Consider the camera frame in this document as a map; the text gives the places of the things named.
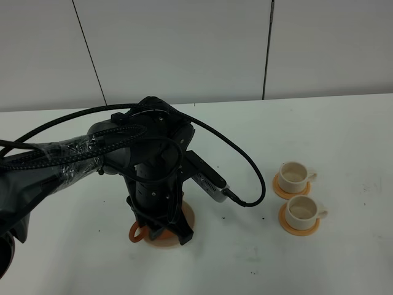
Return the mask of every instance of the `orange ring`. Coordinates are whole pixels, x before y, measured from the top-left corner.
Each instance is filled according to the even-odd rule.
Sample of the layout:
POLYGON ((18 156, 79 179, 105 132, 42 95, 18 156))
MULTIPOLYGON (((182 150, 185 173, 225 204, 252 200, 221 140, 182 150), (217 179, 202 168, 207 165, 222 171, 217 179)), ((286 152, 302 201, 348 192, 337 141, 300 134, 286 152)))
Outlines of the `orange ring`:
POLYGON ((138 223, 135 221, 133 226, 131 226, 130 228, 130 233, 128 234, 128 238, 130 239, 131 242, 137 243, 141 241, 148 233, 149 231, 147 230, 146 226, 139 227, 138 223), (139 235, 135 237, 135 232, 138 228, 141 232, 139 233, 139 235))
POLYGON ((276 195, 278 195, 279 197, 289 200, 290 198, 295 197, 296 195, 308 195, 308 193, 311 190, 311 184, 309 183, 309 181, 307 181, 307 185, 304 190, 302 190, 301 192, 297 192, 295 194, 290 194, 280 188, 280 186, 278 185, 278 174, 276 174, 276 176, 273 178, 273 190, 276 193, 276 195))

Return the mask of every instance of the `white cup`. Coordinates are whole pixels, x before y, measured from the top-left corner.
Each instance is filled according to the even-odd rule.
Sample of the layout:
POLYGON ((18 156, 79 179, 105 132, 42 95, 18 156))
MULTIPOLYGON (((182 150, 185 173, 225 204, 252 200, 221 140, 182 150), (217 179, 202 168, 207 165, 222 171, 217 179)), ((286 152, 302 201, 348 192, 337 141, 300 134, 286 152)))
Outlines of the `white cup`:
POLYGON ((312 228, 317 218, 327 216, 327 209, 307 195, 296 195, 287 202, 285 220, 297 230, 312 228))
POLYGON ((313 169, 298 162, 286 162, 278 171, 278 185, 283 191, 296 194, 306 188, 307 181, 313 181, 316 177, 313 169))

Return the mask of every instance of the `white table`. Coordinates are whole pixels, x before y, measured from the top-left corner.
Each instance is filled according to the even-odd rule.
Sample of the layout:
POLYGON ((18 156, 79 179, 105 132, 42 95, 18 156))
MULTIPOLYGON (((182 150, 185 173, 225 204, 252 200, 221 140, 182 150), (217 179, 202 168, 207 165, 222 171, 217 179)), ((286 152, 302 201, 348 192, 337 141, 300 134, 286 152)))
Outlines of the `white table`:
MULTIPOLYGON (((216 203, 189 180, 193 239, 158 250, 128 240, 134 216, 122 177, 95 173, 33 211, 1 294, 392 294, 393 95, 176 107, 244 148, 265 177, 265 200, 254 208, 216 203), (309 237, 278 223, 284 200, 271 181, 288 160, 318 171, 311 195, 330 210, 309 237)), ((14 140, 73 111, 2 113, 0 138, 14 140)), ((111 113, 67 122, 32 141, 85 134, 111 113)), ((198 128, 190 148, 243 199, 259 195, 252 169, 213 135, 198 128)))

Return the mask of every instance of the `orange handle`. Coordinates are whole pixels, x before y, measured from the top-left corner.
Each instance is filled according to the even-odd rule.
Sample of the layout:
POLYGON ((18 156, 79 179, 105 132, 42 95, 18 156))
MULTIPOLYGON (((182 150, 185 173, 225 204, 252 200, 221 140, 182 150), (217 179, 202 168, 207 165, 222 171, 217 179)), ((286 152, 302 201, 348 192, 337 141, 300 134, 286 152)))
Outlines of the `orange handle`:
POLYGON ((147 227, 144 226, 144 227, 139 228, 140 233, 139 233, 139 235, 137 235, 135 237, 135 232, 138 228, 139 228, 139 225, 135 221, 133 226, 131 226, 131 228, 130 228, 130 233, 128 234, 128 238, 133 243, 137 243, 137 242, 141 241, 149 233, 149 231, 147 230, 147 227))

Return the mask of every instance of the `clear tape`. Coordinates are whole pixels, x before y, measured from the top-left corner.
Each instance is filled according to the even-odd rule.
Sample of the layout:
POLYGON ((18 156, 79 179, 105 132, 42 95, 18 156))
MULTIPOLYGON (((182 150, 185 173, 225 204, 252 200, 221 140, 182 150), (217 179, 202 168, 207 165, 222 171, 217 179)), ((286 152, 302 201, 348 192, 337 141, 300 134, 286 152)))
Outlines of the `clear tape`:
MULTIPOLYGON (((97 141, 94 135, 84 135, 56 143, 42 143, 34 145, 44 152, 46 158, 53 160, 55 158, 80 155, 84 152, 91 151, 91 149, 97 145, 97 141)), ((102 166, 103 156, 52 167, 52 169, 56 170, 58 177, 62 182, 62 184, 53 193, 73 185, 102 166)))

